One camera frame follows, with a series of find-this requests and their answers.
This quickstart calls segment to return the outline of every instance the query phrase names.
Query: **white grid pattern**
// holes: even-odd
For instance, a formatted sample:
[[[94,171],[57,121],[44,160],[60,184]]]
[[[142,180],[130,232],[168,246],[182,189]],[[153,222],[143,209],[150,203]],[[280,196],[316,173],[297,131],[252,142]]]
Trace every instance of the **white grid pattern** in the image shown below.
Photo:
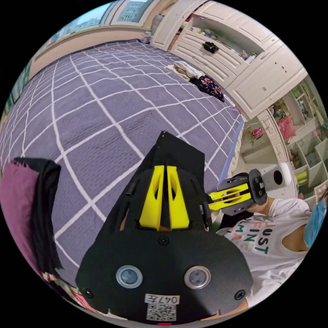
[[[151,50],[149,47],[146,47],[144,45],[138,45],[138,46],[132,46],[132,44],[136,44],[136,42],[130,42],[130,46],[134,49],[136,48],[147,48],[148,50]],[[110,52],[108,51],[109,49],[113,48],[114,52]],[[160,59],[154,59],[154,57],[150,57],[149,55],[147,55],[147,53],[142,53],[141,55],[132,55],[132,54],[128,54],[126,53],[124,50],[126,50],[126,48],[122,47],[120,45],[120,43],[117,43],[115,45],[111,45],[111,46],[108,46],[108,45],[104,45],[104,46],[101,46],[101,47],[95,47],[95,49],[100,53],[100,55],[103,55],[103,54],[108,54],[109,56],[114,57],[117,62],[116,63],[125,63],[125,64],[128,64],[129,67],[131,68],[134,68],[134,69],[137,69],[138,71],[141,72],[141,74],[134,74],[134,75],[130,75],[130,76],[119,76],[118,74],[115,73],[115,70],[116,69],[120,69],[120,67],[117,67],[117,68],[111,68],[109,69],[108,67],[106,67],[106,65],[102,64],[100,61],[99,61],[99,57],[97,57],[96,55],[89,55],[87,54],[86,52],[83,52],[83,54],[90,58],[91,60],[85,60],[85,58],[82,58],[82,59],[76,59],[75,61],[73,60],[73,57],[75,55],[71,55],[69,56],[69,62],[67,63],[64,63],[64,64],[60,64],[60,61],[58,61],[56,64],[55,64],[55,67],[53,69],[53,71],[51,71],[50,69],[48,70],[48,67],[47,69],[45,69],[43,72],[42,72],[42,75],[40,76],[40,78],[38,79],[37,81],[37,84],[36,86],[34,87],[34,89],[32,91],[30,91],[30,88],[31,86],[33,85],[33,82],[34,82],[34,79],[36,78],[33,78],[32,81],[30,81],[29,83],[29,86],[28,86],[28,89],[26,90],[26,92],[24,93],[22,99],[19,101],[19,103],[16,103],[15,104],[15,108],[14,110],[11,111],[11,114],[10,114],[10,117],[8,118],[8,121],[6,122],[7,125],[6,125],[6,128],[1,132],[1,136],[0,136],[0,147],[2,147],[2,151],[1,151],[1,165],[2,165],[2,157],[3,157],[3,151],[7,145],[7,142],[8,142],[8,131],[11,131],[10,132],[10,139],[9,139],[9,153],[6,157],[6,159],[4,160],[4,163],[6,161],[9,161],[10,160],[10,152],[13,148],[13,146],[15,145],[15,143],[18,141],[19,137],[23,134],[24,135],[24,139],[23,139],[23,143],[22,143],[22,154],[21,156],[25,156],[25,152],[29,149],[29,147],[31,147],[31,145],[38,139],[40,138],[44,133],[45,131],[47,131],[49,128],[53,127],[54,129],[54,132],[55,132],[55,135],[56,135],[56,144],[57,144],[57,147],[58,149],[60,150],[60,156],[58,156],[56,159],[55,159],[55,162],[59,162],[60,160],[64,160],[64,163],[69,171],[69,174],[71,176],[71,178],[73,179],[77,189],[79,190],[79,192],[81,193],[81,195],[83,196],[83,198],[87,201],[87,204],[85,206],[83,206],[70,220],[68,220],[63,226],[62,228],[60,228],[56,234],[55,234],[55,241],[56,241],[56,244],[57,246],[61,249],[61,251],[65,254],[65,256],[67,257],[67,259],[73,263],[76,267],[78,267],[78,264],[67,254],[67,252],[62,248],[62,246],[59,244],[59,242],[57,241],[57,239],[70,227],[72,226],[72,224],[74,222],[76,222],[79,218],[82,217],[82,215],[90,208],[92,208],[95,213],[97,214],[98,217],[100,217],[100,219],[102,221],[105,221],[106,219],[106,216],[100,211],[100,209],[96,206],[96,202],[98,200],[100,200],[106,193],[108,193],[110,190],[112,190],[120,181],[122,181],[125,177],[127,177],[129,174],[133,173],[137,167],[140,165],[142,159],[144,158],[144,155],[142,154],[142,152],[138,149],[138,147],[127,137],[127,135],[125,134],[123,128],[121,127],[121,124],[127,120],[129,120],[130,118],[134,117],[134,116],[138,116],[140,115],[141,113],[145,112],[145,111],[150,111],[150,110],[155,110],[173,129],[174,131],[177,133],[177,136],[180,137],[181,139],[183,139],[185,142],[189,143],[188,140],[184,137],[184,135],[186,135],[187,133],[189,133],[190,131],[192,131],[193,129],[195,129],[196,127],[200,126],[211,138],[212,140],[214,140],[214,142],[216,143],[217,145],[217,149],[215,151],[215,153],[213,154],[213,156],[211,157],[211,159],[208,161],[208,163],[206,163],[206,167],[205,167],[205,170],[209,170],[213,175],[214,177],[219,180],[219,178],[216,176],[216,174],[211,170],[211,168],[209,167],[209,165],[211,164],[213,158],[215,157],[215,155],[217,154],[217,152],[221,149],[221,146],[225,140],[225,138],[229,138],[228,136],[228,133],[226,133],[225,135],[225,138],[221,141],[221,143],[218,143],[217,140],[215,140],[215,138],[210,134],[210,132],[203,126],[203,124],[213,118],[217,123],[218,123],[218,128],[222,129],[222,127],[220,126],[219,122],[216,120],[215,116],[217,114],[219,114],[221,111],[223,111],[226,107],[222,108],[220,111],[217,111],[216,113],[214,114],[211,114],[205,107],[204,105],[200,102],[201,99],[208,99],[211,103],[212,103],[212,99],[213,97],[211,96],[206,96],[204,94],[203,97],[199,97],[199,98],[192,98],[192,99],[189,99],[189,100],[182,100],[182,101],[179,101],[172,93],[170,93],[166,86],[168,85],[179,85],[179,86],[182,86],[183,89],[188,92],[192,97],[193,95],[184,87],[186,85],[190,85],[190,83],[183,83],[182,80],[179,80],[176,76],[174,76],[173,74],[171,73],[168,73],[168,72],[165,72],[164,68],[166,65],[169,65],[171,64],[171,62],[168,60],[170,58],[172,58],[171,54],[164,54],[163,52],[157,50],[157,49],[152,49],[152,52],[154,53],[157,53],[158,54],[158,58]],[[135,59],[134,60],[122,60],[121,58],[124,58],[124,56],[119,56],[119,54],[125,54],[126,56],[129,56],[129,57],[134,57]],[[145,63],[145,65],[148,65],[149,66],[149,63],[147,62],[147,60],[145,59],[139,59],[138,56],[140,57],[147,57],[149,58],[150,60],[152,61],[157,61],[159,64],[156,65],[157,68],[163,68],[163,72],[162,73],[148,73],[146,74],[143,70],[142,70],[142,67],[144,65],[137,65],[137,66],[134,66],[134,65],[131,65],[130,62],[134,62],[134,61],[143,61]],[[81,69],[78,68],[79,65],[81,64],[85,64],[87,62],[90,62],[90,63],[97,63],[97,65],[91,65],[91,66],[88,66],[88,67],[83,67]],[[89,69],[89,68],[92,68],[92,67],[98,67],[101,66],[102,68],[101,69],[98,69],[98,70],[95,70],[95,71],[92,71],[92,72],[85,72],[83,73],[83,70],[85,69]],[[64,76],[62,76],[61,78],[59,78],[58,80],[55,81],[55,76],[58,76],[59,74],[63,74],[67,71],[70,71],[71,68],[74,68],[74,72],[71,72],[71,73],[68,73]],[[110,72],[111,74],[115,75],[116,77],[115,78],[105,78],[105,79],[100,79],[96,82],[93,82],[93,83],[90,83],[88,84],[86,79],[85,79],[85,75],[87,74],[93,74],[95,72],[98,72],[98,71],[101,71],[101,70],[106,70],[108,72]],[[154,79],[152,77],[152,75],[156,75],[156,74],[165,74],[167,77],[169,77],[172,82],[174,83],[170,83],[170,84],[160,84],[156,79]],[[61,79],[64,79],[70,75],[74,75],[74,77],[72,77],[70,80],[58,85],[58,86],[54,86],[55,82],[58,82],[60,81]],[[152,101],[146,99],[141,93],[140,93],[140,90],[144,90],[144,89],[148,89],[148,88],[134,88],[129,82],[127,82],[125,79],[126,78],[129,78],[129,77],[134,77],[134,76],[144,76],[144,75],[147,75],[148,77],[150,77],[157,85],[154,85],[152,87],[149,87],[149,88],[156,88],[156,87],[163,87],[165,89],[165,91],[171,96],[173,97],[175,100],[176,100],[176,103],[174,104],[168,104],[168,105],[163,105],[163,106],[156,106]],[[80,86],[78,88],[76,88],[75,90],[73,90],[72,92],[69,92],[67,93],[66,95],[62,96],[61,98],[58,98],[58,99],[54,99],[54,90],[57,89],[57,88],[60,88],[61,86],[75,80],[76,78],[80,77],[81,80],[83,81],[83,86]],[[98,98],[96,96],[96,94],[94,93],[93,91],[93,85],[95,85],[96,83],[102,81],[102,80],[121,80],[122,82],[124,82],[126,85],[128,85],[130,87],[130,90],[126,90],[126,91],[120,91],[120,92],[117,92],[117,93],[114,93],[114,94],[119,94],[119,93],[124,93],[124,92],[136,92],[144,101],[148,102],[150,104],[150,106],[138,113],[135,113],[133,115],[131,115],[130,117],[127,117],[119,122],[115,121],[115,119],[112,117],[112,115],[108,112],[108,110],[106,109],[106,107],[103,105],[102,103],[102,100],[104,99],[107,99],[111,96],[113,96],[114,94],[111,94],[111,95],[108,95],[108,96],[105,96],[105,97],[102,97],[102,98]],[[57,101],[69,96],[70,94],[72,94],[73,92],[75,92],[77,89],[79,88],[82,88],[82,87],[86,87],[87,90],[89,91],[89,93],[92,95],[93,97],[93,100],[83,104],[82,106],[78,107],[78,108],[75,108],[71,111],[68,111],[66,113],[64,113],[63,115],[59,116],[56,118],[55,116],[55,110],[54,110],[54,105]],[[50,93],[51,95],[51,104],[47,107],[45,107],[43,110],[41,110],[36,116],[34,116],[29,122],[28,122],[28,112],[29,112],[29,109],[37,102],[39,101],[40,99],[42,99],[43,97],[45,97],[46,95],[48,95]],[[24,104],[24,99],[26,98],[26,96],[30,96],[31,95],[31,98],[30,98],[30,101],[28,103],[26,103],[23,107],[21,107],[23,104]],[[192,100],[196,100],[200,106],[202,106],[208,113],[209,113],[209,116],[202,120],[202,121],[199,121],[199,119],[192,113],[190,112],[190,110],[188,109],[187,105],[189,101],[192,101]],[[64,150],[63,148],[63,145],[61,144],[61,141],[60,141],[60,135],[59,135],[59,132],[58,132],[58,128],[57,128],[57,122],[61,119],[63,119],[65,116],[69,115],[70,113],[72,112],[75,112],[75,111],[78,111],[79,109],[81,109],[82,107],[88,105],[88,104],[91,104],[91,103],[97,103],[99,105],[99,107],[102,109],[102,111],[104,112],[104,114],[107,116],[107,118],[109,119],[109,121],[111,122],[110,125],[106,126],[105,128],[102,128],[101,130],[93,133],[92,135],[88,136],[87,138],[83,139],[82,141],[76,143],[74,146],[68,148],[67,150]],[[192,126],[191,128],[189,128],[188,130],[186,131],[179,131],[172,122],[170,122],[168,120],[168,118],[160,111],[161,108],[164,108],[164,107],[169,107],[169,106],[172,106],[172,105],[182,105],[185,109],[186,109],[186,112],[188,112],[190,115],[193,116],[193,118],[197,121],[197,124],[195,124],[194,126]],[[11,139],[12,139],[12,132],[15,128],[15,126],[17,124],[15,124],[16,122],[16,119],[17,117],[19,116],[20,113],[23,112],[23,110],[27,107],[27,113],[26,113],[26,120],[25,120],[25,128],[24,130],[19,134],[19,136],[16,138],[16,140],[11,143]],[[44,112],[45,110],[51,108],[51,116],[52,116],[52,122],[47,125],[43,131],[41,133],[39,133],[26,147],[24,147],[24,144],[25,144],[25,136],[26,136],[26,130],[27,128],[29,127],[29,125],[31,124],[31,122],[33,122],[33,120],[38,116],[40,115],[42,112]],[[16,115],[15,115],[15,119],[14,119],[14,122],[12,125],[9,126],[11,120],[12,120],[12,117],[14,116],[14,111],[16,111]],[[112,183],[110,183],[110,185],[108,185],[105,189],[103,189],[97,196],[95,196],[93,199],[91,199],[89,197],[89,195],[87,194],[87,192],[83,189],[83,187],[81,186],[78,178],[76,177],[76,174],[75,172],[73,171],[70,163],[69,163],[69,160],[67,158],[67,154],[70,153],[71,151],[73,151],[74,149],[77,149],[78,147],[80,147],[82,144],[86,143],[87,141],[91,140],[92,138],[94,138],[95,136],[103,133],[104,131],[107,131],[108,129],[112,128],[112,127],[115,127],[119,133],[121,134],[122,138],[125,140],[125,142],[135,151],[135,153],[140,157],[140,161],[138,163],[136,163],[135,165],[133,165],[131,168],[129,168],[126,172],[124,172],[122,175],[120,175],[118,178],[116,178],[114,181],[112,181]],[[231,125],[230,127],[230,131],[234,131],[234,124]]]

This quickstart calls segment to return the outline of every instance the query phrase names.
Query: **cabinet drawer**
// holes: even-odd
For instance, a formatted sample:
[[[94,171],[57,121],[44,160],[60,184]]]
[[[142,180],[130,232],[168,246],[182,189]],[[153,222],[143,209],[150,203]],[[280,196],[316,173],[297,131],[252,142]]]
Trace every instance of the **cabinet drawer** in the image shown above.
[[[213,60],[217,60],[220,64],[225,66],[237,76],[249,66],[249,64],[247,64],[241,57],[239,57],[237,54],[235,54],[222,43],[211,40],[208,37],[199,33],[184,30],[179,36],[178,41],[195,47],[196,49],[204,53],[205,58],[208,56],[211,57]],[[213,42],[219,48],[219,50],[214,54],[210,53],[209,51],[206,51],[203,48],[203,43],[206,41]]]
[[[281,139],[279,128],[274,118],[271,117],[271,113],[268,109],[258,114],[257,118],[263,125],[265,132],[271,141]]]
[[[217,60],[184,42],[176,41],[171,52],[198,67],[212,77],[222,88],[226,88],[237,77]]]
[[[277,156],[278,163],[288,162],[288,155],[284,142],[281,139],[272,141],[273,150]]]

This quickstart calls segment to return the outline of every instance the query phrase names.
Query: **qr code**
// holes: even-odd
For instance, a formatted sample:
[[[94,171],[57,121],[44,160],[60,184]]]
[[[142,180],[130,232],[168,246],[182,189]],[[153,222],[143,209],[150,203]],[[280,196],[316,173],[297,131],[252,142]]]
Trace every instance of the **qr code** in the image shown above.
[[[176,321],[177,306],[167,304],[148,304],[147,320]]]

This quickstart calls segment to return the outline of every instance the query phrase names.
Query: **blue face mask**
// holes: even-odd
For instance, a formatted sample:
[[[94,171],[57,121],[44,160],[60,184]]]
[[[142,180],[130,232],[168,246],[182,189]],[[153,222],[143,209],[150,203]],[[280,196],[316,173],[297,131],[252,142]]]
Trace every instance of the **blue face mask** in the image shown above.
[[[308,224],[305,226],[304,241],[308,248],[312,247],[315,239],[317,238],[326,213],[327,203],[326,200],[323,200],[316,205],[313,212],[311,213]]]

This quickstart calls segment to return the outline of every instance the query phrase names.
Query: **white t-shirt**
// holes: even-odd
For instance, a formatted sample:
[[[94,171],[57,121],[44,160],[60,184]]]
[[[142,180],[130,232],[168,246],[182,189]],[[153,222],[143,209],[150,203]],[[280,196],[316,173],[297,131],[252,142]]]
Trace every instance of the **white t-shirt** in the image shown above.
[[[246,296],[252,307],[275,292],[296,270],[305,252],[293,252],[282,240],[309,220],[309,207],[300,199],[275,199],[269,216],[255,214],[239,221],[233,228],[223,228],[219,235],[232,241],[243,253],[253,277]]]

